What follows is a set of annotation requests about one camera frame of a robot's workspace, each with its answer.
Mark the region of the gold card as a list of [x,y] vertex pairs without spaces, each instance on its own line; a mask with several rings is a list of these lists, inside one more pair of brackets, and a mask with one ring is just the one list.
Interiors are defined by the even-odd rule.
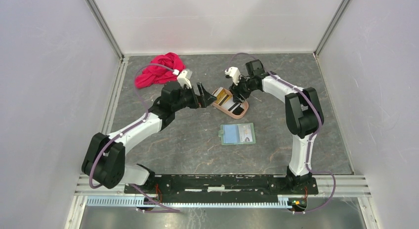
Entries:
[[222,88],[218,93],[217,93],[217,100],[215,101],[215,103],[219,106],[222,106],[225,102],[229,101],[231,99],[231,94],[228,93],[227,89]]

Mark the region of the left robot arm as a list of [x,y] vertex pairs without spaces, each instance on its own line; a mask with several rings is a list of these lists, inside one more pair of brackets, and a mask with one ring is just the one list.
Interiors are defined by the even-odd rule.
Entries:
[[141,164],[127,165],[126,154],[146,138],[164,130],[175,119],[177,111],[206,108],[217,100],[200,82],[197,88],[196,93],[193,87],[170,81],[139,120],[110,134],[96,133],[82,163],[89,186],[112,189],[118,184],[135,184],[143,193],[150,193],[155,188],[153,171]]

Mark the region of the pink oval tray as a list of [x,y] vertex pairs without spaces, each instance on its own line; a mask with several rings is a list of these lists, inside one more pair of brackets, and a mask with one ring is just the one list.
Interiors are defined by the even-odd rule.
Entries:
[[234,101],[232,93],[224,87],[219,87],[212,95],[216,97],[212,105],[233,119],[243,118],[249,109],[247,101],[243,103]]

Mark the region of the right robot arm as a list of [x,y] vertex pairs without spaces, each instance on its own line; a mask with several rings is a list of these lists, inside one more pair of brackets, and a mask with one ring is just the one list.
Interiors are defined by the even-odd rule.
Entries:
[[292,156],[287,167],[285,186],[291,193],[299,193],[312,177],[311,153],[313,143],[324,123],[317,90],[293,85],[277,74],[266,71],[258,59],[246,63],[248,75],[237,67],[225,70],[233,83],[229,90],[235,102],[244,102],[253,91],[260,90],[285,104],[286,125],[293,136]]

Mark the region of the green card holder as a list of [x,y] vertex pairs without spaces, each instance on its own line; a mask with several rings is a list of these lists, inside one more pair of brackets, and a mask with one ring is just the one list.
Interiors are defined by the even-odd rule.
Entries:
[[220,130],[218,131],[218,136],[220,138],[222,145],[249,145],[255,144],[255,131],[253,123],[246,123],[252,125],[253,131],[253,142],[252,143],[240,143],[238,125],[240,124],[222,124]]

